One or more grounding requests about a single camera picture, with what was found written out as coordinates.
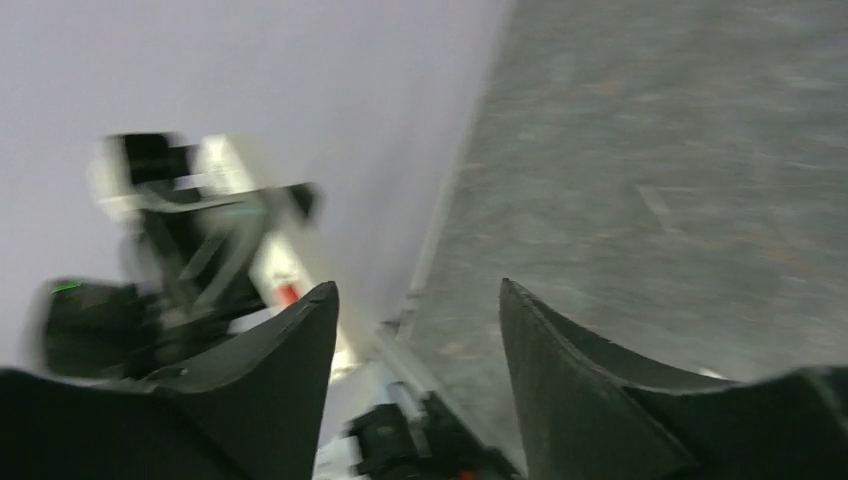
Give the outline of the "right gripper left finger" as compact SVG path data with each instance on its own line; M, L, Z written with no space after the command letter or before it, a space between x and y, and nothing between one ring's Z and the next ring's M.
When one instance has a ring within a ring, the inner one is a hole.
M339 313L324 282L144 380L1 373L5 479L308 479Z

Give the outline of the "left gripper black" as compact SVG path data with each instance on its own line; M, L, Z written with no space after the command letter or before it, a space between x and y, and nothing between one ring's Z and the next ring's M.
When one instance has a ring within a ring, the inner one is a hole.
M305 221L320 211L316 183L285 187ZM223 329L266 308L249 270L278 208L266 192L183 197L138 196L142 233L160 270L160 293L151 322L160 332Z

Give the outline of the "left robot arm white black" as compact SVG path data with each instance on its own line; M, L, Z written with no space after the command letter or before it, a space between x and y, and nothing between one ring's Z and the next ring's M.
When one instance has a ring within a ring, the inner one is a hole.
M204 196L153 181L138 188L139 219L123 242L129 281L49 283L36 342L45 369L84 379L142 378L230 337L264 309L249 277L286 208L312 217L311 183Z

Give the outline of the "white remote control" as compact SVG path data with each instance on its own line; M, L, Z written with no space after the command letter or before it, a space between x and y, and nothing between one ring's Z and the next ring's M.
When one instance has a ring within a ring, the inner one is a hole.
M361 364L377 358L376 321L368 313L355 286L338 274L326 255L317 229L305 221L285 190L273 164L257 143L239 134L216 134L202 139L194 172L206 178L205 195L228 195L261 190L272 194L279 212L275 226L265 234L250 278L262 299L278 312L283 309L275 289L281 283L297 286L300 297L316 285L334 281L339 292L340 313L333 381Z

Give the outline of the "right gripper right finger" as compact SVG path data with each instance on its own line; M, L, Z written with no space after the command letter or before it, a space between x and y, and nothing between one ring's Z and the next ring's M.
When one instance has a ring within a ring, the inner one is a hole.
M499 318L532 479L843 479L847 370L722 380L624 348L504 280Z

